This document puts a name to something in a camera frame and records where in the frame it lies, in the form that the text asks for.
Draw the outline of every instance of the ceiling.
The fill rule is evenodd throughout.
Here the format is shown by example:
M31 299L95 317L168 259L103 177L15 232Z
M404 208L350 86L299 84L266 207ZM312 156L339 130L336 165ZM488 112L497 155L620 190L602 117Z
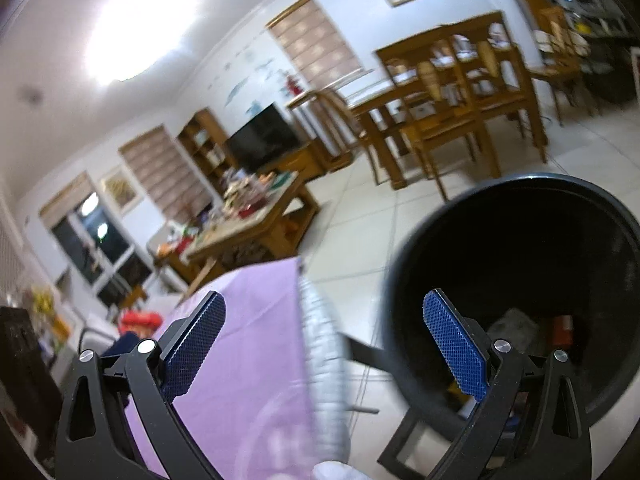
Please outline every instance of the ceiling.
M84 52L108 0L26 0L0 37L0 175L16 198L72 153L175 102L199 62L263 0L198 0L180 49L100 86Z

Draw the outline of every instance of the red object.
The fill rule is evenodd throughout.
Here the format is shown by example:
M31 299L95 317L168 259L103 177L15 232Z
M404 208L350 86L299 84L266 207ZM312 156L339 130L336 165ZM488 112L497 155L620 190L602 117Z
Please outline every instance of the red object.
M162 316L157 312L134 312L129 310L124 312L120 317L118 332L121 334L125 332L136 332L136 330L132 329L138 327L154 332L160 325L162 325Z
M556 316L551 331L552 348L568 350L574 343L574 319L571 316Z
M287 74L287 88L294 96L300 95L304 91L298 80L291 74Z
M262 209L266 205L267 205L267 199L265 197L262 197L260 200L257 200L251 205L248 205L244 209L241 209L240 211L238 211L238 216L240 218L247 218L248 216L251 216L256 211Z
M185 236L182 240L180 240L180 243L178 243L177 247L175 248L175 253L178 254L178 256L182 254L182 251L189 247L191 245L191 242L193 242L193 238Z

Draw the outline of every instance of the sliding glass door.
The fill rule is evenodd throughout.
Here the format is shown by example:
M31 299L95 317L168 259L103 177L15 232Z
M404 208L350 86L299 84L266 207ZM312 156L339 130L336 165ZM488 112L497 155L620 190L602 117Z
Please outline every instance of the sliding glass door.
M151 275L95 192L69 211L52 232L106 307L120 304Z

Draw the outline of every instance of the black trash bin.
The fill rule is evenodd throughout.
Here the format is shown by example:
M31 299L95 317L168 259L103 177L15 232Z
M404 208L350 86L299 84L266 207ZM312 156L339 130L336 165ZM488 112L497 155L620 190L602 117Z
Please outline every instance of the black trash bin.
M485 329L511 307L541 326L571 315L569 354L591 426L640 365L640 226L583 180L490 181L427 218L393 262L383 293L388 367L423 421L453 440L466 420L447 402L452 375L422 321L436 287Z

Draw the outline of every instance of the window blind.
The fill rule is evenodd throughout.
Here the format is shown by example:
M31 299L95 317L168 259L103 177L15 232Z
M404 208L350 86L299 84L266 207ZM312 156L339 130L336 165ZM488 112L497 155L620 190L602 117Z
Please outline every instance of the window blind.
M356 55L314 0L297 1L267 28L316 89L363 71Z
M187 222L211 203L209 191L164 128L155 128L135 138L119 151L167 218Z
M42 207L40 210L42 223L47 229L53 229L69 211L75 209L94 191L89 175L83 171Z
M0 294L14 293L24 270L24 264L0 222Z

